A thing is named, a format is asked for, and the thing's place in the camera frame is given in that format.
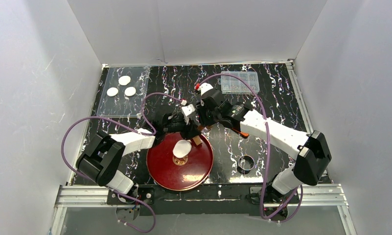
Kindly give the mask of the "white dough piece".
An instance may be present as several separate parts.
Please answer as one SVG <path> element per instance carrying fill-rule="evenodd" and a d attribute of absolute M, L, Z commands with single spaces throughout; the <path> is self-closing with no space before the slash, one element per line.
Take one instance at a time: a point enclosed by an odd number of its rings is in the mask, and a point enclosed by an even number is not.
<path fill-rule="evenodd" d="M 177 159 L 186 157 L 192 149 L 192 144 L 187 140 L 179 140 L 173 148 L 173 156 Z"/>

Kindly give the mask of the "wooden rolling pin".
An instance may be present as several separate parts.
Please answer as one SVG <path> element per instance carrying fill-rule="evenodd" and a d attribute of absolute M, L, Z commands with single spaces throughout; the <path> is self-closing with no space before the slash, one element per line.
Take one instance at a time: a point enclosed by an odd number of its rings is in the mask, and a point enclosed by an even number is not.
<path fill-rule="evenodd" d="M 199 135 L 195 136 L 192 138 L 193 142 L 195 143 L 196 146 L 199 146 L 202 143 L 202 140 Z"/>

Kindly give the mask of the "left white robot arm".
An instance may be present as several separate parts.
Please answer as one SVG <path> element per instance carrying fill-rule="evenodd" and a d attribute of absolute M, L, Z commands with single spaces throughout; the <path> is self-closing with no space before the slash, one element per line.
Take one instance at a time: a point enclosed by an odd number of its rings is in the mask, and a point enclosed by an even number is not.
<path fill-rule="evenodd" d="M 184 141 L 179 144 L 183 158 L 190 151 L 186 147 L 191 139 L 197 139 L 201 130 L 193 120 L 182 113 L 167 113 L 150 120 L 140 129 L 129 129 L 127 133 L 110 135 L 98 131 L 78 158 L 77 170 L 101 187 L 128 194 L 135 188 L 134 181 L 118 170 L 121 158 L 127 154 L 150 149 L 165 139 L 166 135 L 179 133 Z"/>

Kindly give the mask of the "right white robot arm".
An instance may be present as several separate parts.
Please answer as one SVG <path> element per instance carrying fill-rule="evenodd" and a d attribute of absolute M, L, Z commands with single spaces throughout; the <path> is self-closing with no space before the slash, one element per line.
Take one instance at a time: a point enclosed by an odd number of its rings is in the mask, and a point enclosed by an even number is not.
<path fill-rule="evenodd" d="M 230 104 L 218 89 L 207 83 L 196 91 L 200 94 L 196 110 L 204 127 L 219 123 L 239 134 L 253 135 L 270 142 L 295 161 L 272 179 L 267 185 L 268 192 L 285 195 L 300 185 L 315 186 L 320 181 L 332 159 L 323 133 L 286 127 L 254 110 L 249 103 Z"/>

